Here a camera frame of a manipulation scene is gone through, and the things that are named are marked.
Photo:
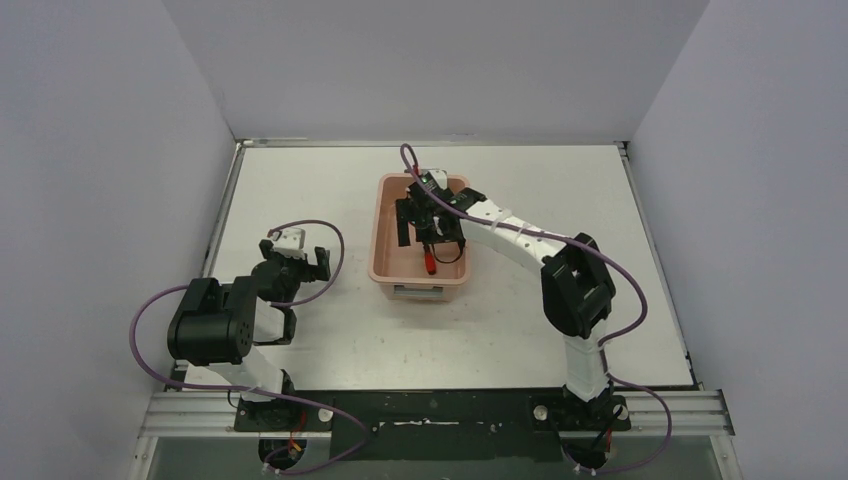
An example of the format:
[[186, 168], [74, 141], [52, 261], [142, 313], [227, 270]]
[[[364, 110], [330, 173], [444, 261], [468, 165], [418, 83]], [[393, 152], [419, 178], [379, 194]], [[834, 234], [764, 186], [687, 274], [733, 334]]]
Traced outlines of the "red black screwdriver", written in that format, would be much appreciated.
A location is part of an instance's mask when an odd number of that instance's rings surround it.
[[438, 269], [437, 261], [434, 256], [432, 246], [424, 243], [422, 247], [424, 253], [425, 269], [429, 275], [434, 276], [437, 274]]

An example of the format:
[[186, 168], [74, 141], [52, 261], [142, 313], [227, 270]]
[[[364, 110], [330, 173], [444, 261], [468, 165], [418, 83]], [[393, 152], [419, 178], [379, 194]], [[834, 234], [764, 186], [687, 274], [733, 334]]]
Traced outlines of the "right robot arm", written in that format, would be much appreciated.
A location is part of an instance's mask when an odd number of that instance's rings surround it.
[[537, 275], [548, 322], [564, 336], [565, 419], [585, 429], [603, 415], [602, 393], [609, 387], [598, 342], [606, 332], [616, 287], [604, 264], [586, 252], [595, 244], [579, 234], [573, 244], [547, 238], [510, 210], [466, 187], [453, 191], [445, 175], [424, 173], [396, 200], [398, 244], [429, 248], [469, 242], [485, 246]]

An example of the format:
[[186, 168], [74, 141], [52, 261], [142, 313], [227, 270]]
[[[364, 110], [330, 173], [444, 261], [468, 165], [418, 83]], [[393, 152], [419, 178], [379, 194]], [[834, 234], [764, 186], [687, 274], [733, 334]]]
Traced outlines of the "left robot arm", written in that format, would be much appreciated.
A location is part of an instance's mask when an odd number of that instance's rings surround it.
[[243, 386], [240, 397], [259, 403], [259, 420], [282, 431], [297, 415], [296, 402], [285, 396], [294, 393], [293, 382], [259, 348], [294, 339], [297, 315], [290, 304], [303, 283], [330, 281], [330, 252], [316, 246], [308, 254], [293, 234], [263, 239], [259, 251], [262, 261], [229, 284], [213, 277], [190, 282], [169, 325], [167, 346], [174, 359]]

